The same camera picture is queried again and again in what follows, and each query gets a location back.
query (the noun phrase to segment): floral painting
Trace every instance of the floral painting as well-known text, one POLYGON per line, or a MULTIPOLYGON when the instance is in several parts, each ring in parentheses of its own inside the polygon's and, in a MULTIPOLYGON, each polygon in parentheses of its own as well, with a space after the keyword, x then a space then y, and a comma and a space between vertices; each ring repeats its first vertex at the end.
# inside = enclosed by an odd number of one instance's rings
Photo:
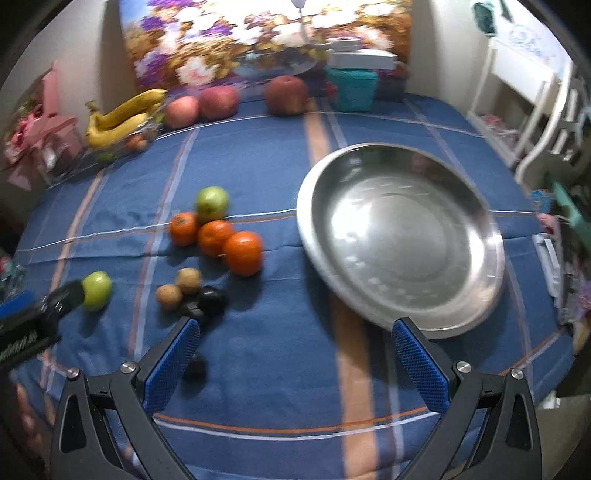
POLYGON ((322 43, 354 36, 365 48, 408 61, 412 0, 308 0, 301 17, 290 0, 119 2, 125 47, 142 90, 234 85, 243 97, 252 96, 276 75, 321 71, 325 53, 306 37, 322 43))

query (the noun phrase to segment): orange fruit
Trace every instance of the orange fruit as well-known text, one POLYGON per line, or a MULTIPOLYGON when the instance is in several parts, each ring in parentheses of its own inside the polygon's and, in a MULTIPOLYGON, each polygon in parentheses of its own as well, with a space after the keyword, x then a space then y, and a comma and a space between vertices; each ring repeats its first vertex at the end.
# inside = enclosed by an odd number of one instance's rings
POLYGON ((199 223, 193 212, 184 212, 175 215, 170 220, 170 238, 175 245, 186 247, 195 243, 199 223))
POLYGON ((201 251, 210 257, 222 254, 223 244, 234 234, 234 227, 225 220, 214 220, 203 225, 197 233, 201 251))
POLYGON ((262 268, 262 238, 255 232, 238 232, 223 246, 228 268, 242 277, 250 277, 262 268))

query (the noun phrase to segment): silver bowl rim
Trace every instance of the silver bowl rim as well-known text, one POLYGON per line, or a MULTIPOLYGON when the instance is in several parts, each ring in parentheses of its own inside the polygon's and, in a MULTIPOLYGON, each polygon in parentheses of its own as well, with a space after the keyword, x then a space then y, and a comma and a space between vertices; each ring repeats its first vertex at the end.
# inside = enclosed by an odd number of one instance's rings
POLYGON ((505 272, 504 240, 501 235, 501 231, 499 230, 499 226, 493 214, 491 213, 488 202, 475 189, 472 181, 469 178, 467 178, 463 173, 457 171, 455 168, 450 167, 441 159, 435 157, 434 155, 428 152, 425 152, 424 150, 394 143, 366 142, 350 145, 348 147, 336 150, 322 158, 318 163, 316 163, 307 173, 306 178, 304 178, 304 181, 300 186, 297 196, 295 212, 300 238, 302 240, 304 249, 306 250, 306 253, 310 258, 310 261, 316 268, 317 272, 320 274, 321 278, 328 284, 330 289, 338 296, 338 298, 345 302, 347 306, 349 306, 359 315, 366 318, 368 321, 385 328, 386 330, 389 330, 391 328, 391 324, 394 321, 398 320, 396 318, 385 318, 384 315, 380 314, 380 312, 377 309, 374 309, 368 303, 364 302, 356 289, 350 288, 344 281, 341 280, 340 275, 333 268, 333 265, 329 261, 322 244, 319 242, 318 237, 316 235, 316 230, 313 226, 312 198, 314 196, 314 190, 316 188, 318 179, 323 174, 325 169, 334 160, 336 160, 337 158, 341 157, 349 151, 358 150, 360 148, 365 147, 402 148, 403 150, 411 150, 420 155, 424 155, 425 157, 435 161, 436 163, 439 163, 443 168, 446 168, 447 170, 451 171, 462 182, 464 182, 466 187, 470 189, 472 194, 480 203, 482 209, 485 211, 486 219, 488 221, 488 224, 490 224, 491 226, 493 237, 496 240, 495 249, 498 258, 495 272, 495 282, 493 284, 493 300, 489 303, 489 306, 485 310, 483 310, 477 315, 474 315, 472 318, 465 320, 464 322, 455 327, 445 329, 421 328, 421 331, 425 334, 426 337, 430 339, 444 339, 461 335, 462 333, 466 333, 472 330, 473 328, 477 327, 489 317, 489 315, 497 306, 498 301, 501 297, 501 287, 503 284, 505 272))

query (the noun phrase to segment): white wall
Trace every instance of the white wall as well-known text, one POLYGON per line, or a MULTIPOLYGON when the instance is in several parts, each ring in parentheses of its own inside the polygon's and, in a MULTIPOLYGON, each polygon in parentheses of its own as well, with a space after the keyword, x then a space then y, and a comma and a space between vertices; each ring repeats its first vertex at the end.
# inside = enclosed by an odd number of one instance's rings
MULTIPOLYGON (((465 113, 486 51, 486 39, 470 16, 469 0, 414 0, 413 10, 408 91, 440 98, 465 113)), ((0 90, 0 127, 53 60, 61 112, 80 119, 82 135, 85 102, 96 100, 102 110, 110 111, 135 94, 117 0, 73 0, 36 36, 0 90)), ((43 185, 26 193, 6 183, 6 176, 0 174, 0 205, 25 221, 43 185)))
POLYGON ((470 0, 414 0, 407 92, 439 98, 466 114, 486 57, 470 0))
MULTIPOLYGON (((56 61, 61 111, 78 117, 84 136, 88 111, 96 100, 110 111, 135 94, 127 62, 117 0, 73 0, 27 47, 0 89, 0 127, 4 129, 19 98, 56 61)), ((0 174, 0 206, 21 221, 28 218, 44 185, 23 192, 0 174)))

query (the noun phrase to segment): table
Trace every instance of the table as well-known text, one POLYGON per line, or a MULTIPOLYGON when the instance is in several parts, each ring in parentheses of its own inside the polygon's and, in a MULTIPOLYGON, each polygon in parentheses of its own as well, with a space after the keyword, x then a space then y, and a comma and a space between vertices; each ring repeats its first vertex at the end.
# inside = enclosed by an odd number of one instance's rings
MULTIPOLYGON (((162 340, 176 318, 154 290, 182 267, 228 291, 224 319, 204 336, 207 380, 182 382, 155 421, 198 477, 341 479, 393 476, 437 420, 398 363, 389 333, 332 296, 309 263, 295 219, 310 165, 360 142, 392 142, 436 155, 482 192, 505 241, 506 274, 490 318, 439 342, 451 358, 483 372, 521 367, 536 401, 573 362, 570 335, 556 325, 531 235, 540 225, 511 172, 452 107, 408 95, 371 113, 331 112, 323 99, 292 118, 262 102, 237 116, 162 135, 143 155, 91 165, 47 190, 16 260, 41 297, 65 281, 105 270, 108 307, 60 323, 63 340, 15 373, 33 406, 52 422, 64 371, 115 370, 162 340), (229 219, 265 242, 260 276, 237 278, 197 248, 170 244, 165 227, 190 210, 205 186, 225 188, 229 219)), ((473 422, 463 455, 474 441, 473 422)), ((119 429, 119 443, 129 446, 119 429)))

